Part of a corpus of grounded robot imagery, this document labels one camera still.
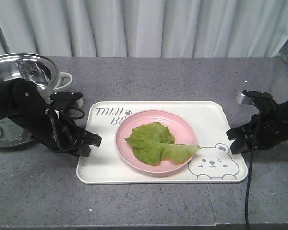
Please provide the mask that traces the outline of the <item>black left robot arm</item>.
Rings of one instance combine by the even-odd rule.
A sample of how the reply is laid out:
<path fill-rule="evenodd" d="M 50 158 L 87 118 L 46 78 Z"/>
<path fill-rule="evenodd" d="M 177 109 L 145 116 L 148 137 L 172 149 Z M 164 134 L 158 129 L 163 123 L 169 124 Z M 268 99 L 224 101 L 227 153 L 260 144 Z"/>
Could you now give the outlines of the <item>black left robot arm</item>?
<path fill-rule="evenodd" d="M 90 146 L 99 147 L 102 138 L 80 128 L 74 119 L 47 104 L 31 81 L 13 79 L 0 83 L 0 120 L 8 118 L 29 131 L 34 138 L 58 153 L 88 157 Z M 126 138 L 135 154 L 178 153 L 187 158 L 201 149 L 198 145 L 177 144 L 169 128 L 160 122 L 142 124 Z"/>

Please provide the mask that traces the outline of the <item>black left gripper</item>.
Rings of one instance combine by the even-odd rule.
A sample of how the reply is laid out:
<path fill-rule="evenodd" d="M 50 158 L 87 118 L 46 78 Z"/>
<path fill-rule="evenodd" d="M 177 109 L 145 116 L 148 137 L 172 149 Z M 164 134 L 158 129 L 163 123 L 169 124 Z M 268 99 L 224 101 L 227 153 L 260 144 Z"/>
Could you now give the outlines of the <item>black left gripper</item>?
<path fill-rule="evenodd" d="M 100 147 L 102 138 L 83 128 L 59 111 L 47 106 L 31 130 L 32 135 L 49 149 L 58 153 L 73 153 L 76 157 L 89 157 L 90 145 Z"/>

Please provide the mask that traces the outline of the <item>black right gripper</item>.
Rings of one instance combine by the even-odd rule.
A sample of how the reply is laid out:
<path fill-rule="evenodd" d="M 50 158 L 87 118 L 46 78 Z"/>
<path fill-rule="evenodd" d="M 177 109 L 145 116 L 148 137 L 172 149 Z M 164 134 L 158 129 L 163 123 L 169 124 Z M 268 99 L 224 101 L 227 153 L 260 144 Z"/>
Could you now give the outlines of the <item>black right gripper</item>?
<path fill-rule="evenodd" d="M 255 150 L 268 150 L 288 140 L 288 100 L 277 104 L 273 99 L 251 98 L 251 104 L 260 113 L 253 115 L 245 126 L 231 128 L 226 132 L 233 155 Z"/>

